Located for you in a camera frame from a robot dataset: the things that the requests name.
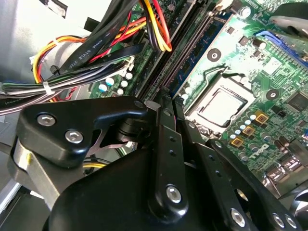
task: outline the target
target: motherboard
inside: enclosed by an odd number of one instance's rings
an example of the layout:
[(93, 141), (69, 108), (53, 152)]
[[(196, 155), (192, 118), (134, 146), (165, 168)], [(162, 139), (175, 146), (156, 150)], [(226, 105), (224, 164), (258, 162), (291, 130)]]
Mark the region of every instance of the motherboard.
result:
[(308, 35), (282, 26), (288, 3), (295, 12), (307, 1), (159, 3), (173, 52), (145, 46), (131, 72), (94, 84), (91, 97), (152, 100), (168, 87), (204, 139), (221, 139), (260, 180), (279, 182), (308, 165)]

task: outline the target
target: metal screw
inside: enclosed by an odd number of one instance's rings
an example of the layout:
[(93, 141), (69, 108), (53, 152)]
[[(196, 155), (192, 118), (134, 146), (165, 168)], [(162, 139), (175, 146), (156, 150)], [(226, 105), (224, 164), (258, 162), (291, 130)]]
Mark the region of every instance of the metal screw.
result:
[(173, 202), (173, 203), (180, 203), (182, 196), (179, 190), (174, 186), (168, 186), (166, 189), (167, 197)]
[(191, 128), (195, 128), (195, 127), (196, 127), (196, 125), (195, 125), (194, 123), (192, 123), (192, 122), (188, 122), (188, 125), (189, 125)]
[(70, 130), (65, 133), (65, 138), (71, 143), (81, 143), (83, 141), (83, 136), (79, 131)]
[(285, 215), (285, 218), (287, 222), (294, 228), (296, 229), (296, 223), (292, 220), (292, 218), (289, 215)]
[(50, 127), (56, 123), (55, 118), (47, 114), (39, 115), (37, 120), (39, 124), (46, 127)]
[(218, 141), (215, 141), (215, 144), (218, 148), (222, 148), (221, 144)]
[(276, 213), (273, 213), (273, 217), (274, 217), (274, 221), (275, 221), (281, 228), (284, 228), (284, 223), (283, 223), (283, 221), (281, 220), (281, 218), (280, 218)]
[(244, 217), (235, 208), (231, 209), (231, 217), (235, 221), (235, 223), (238, 224), (240, 227), (244, 227), (245, 226), (245, 219), (244, 219)]
[(143, 103), (141, 103), (140, 101), (135, 101), (135, 105), (138, 107), (138, 108), (143, 108)]

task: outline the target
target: black metal arm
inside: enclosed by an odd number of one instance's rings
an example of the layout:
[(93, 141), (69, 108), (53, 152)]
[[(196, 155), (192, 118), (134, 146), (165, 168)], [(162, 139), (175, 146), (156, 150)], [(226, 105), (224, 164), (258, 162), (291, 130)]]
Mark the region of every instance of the black metal arm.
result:
[[(203, 141), (180, 99), (162, 89), (155, 102), (116, 97), (21, 113), (9, 169), (44, 197), (46, 230), (302, 230), (221, 141)], [(86, 155), (127, 141), (138, 149), (83, 176)]]

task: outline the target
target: yellow wire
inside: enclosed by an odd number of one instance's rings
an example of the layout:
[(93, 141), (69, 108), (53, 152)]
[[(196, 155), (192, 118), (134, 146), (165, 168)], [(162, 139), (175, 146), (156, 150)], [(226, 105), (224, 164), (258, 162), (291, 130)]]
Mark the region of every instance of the yellow wire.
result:
[[(72, 37), (72, 36), (63, 36), (63, 37), (58, 38), (56, 41), (57, 42), (61, 42), (61, 41), (65, 40), (65, 39), (80, 40), (80, 39)], [(37, 73), (37, 65), (38, 65), (39, 58), (40, 58), (41, 54), (43, 54), (44, 52), (54, 48), (55, 46), (56, 46), (56, 44), (54, 42), (51, 42), (50, 44), (45, 46), (42, 50), (40, 50), (38, 52), (38, 54), (36, 55), (36, 57), (35, 57), (35, 59), (33, 61), (33, 76), (34, 76), (34, 80), (35, 80), (36, 83), (39, 83), (38, 73)]]
[(161, 49), (161, 51), (165, 51), (165, 50), (172, 51), (172, 49), (166, 44), (162, 35), (159, 32), (157, 22), (156, 22), (156, 18), (155, 18), (155, 15), (154, 15), (154, 12), (152, 10), (152, 7), (151, 7), (149, 0), (144, 0), (144, 3), (145, 3), (145, 5), (146, 5), (146, 7), (148, 8), (148, 11), (149, 11), (149, 15), (150, 15), (150, 18), (151, 18), (151, 22), (153, 24), (153, 29), (154, 29), (154, 32), (155, 32), (155, 35), (156, 35), (156, 38), (157, 38), (159, 49)]
[(105, 167), (105, 164), (102, 163), (95, 163), (95, 162), (91, 162), (91, 163), (85, 163), (82, 167), (96, 167), (96, 168), (102, 168)]
[[(136, 31), (136, 30), (139, 30), (141, 27), (145, 26), (146, 25), (146, 22), (143, 22), (141, 24), (139, 24), (138, 26), (135, 26), (133, 27), (132, 29), (129, 29), (127, 32), (126, 32), (126, 35)], [(118, 39), (119, 37), (121, 37), (122, 34), (118, 34), (115, 39)]]

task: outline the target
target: blue ram slot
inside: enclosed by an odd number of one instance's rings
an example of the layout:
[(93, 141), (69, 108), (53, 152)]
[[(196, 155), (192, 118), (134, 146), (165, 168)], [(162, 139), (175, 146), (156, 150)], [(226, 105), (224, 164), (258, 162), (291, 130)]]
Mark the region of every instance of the blue ram slot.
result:
[(276, 46), (280, 47), (288, 55), (293, 57), (297, 62), (302, 64), (305, 68), (308, 68), (308, 62), (305, 62), (303, 59), (301, 59), (301, 57), (294, 50), (290, 49), (287, 45), (285, 45), (285, 43), (281, 41), (281, 39), (275, 36), (273, 33), (266, 30), (261, 30), (255, 33), (255, 36), (262, 36), (267, 40), (271, 41)]
[(210, 19), (203, 36), (199, 39), (195, 48), (189, 54), (189, 57), (178, 71), (177, 77), (169, 85), (172, 97), (177, 94), (179, 89), (186, 82), (186, 79), (194, 67), (200, 61), (207, 49), (211, 46), (214, 39), (220, 34), (222, 28), (224, 28), (231, 16), (231, 13), (226, 13), (225, 15), (217, 15)]

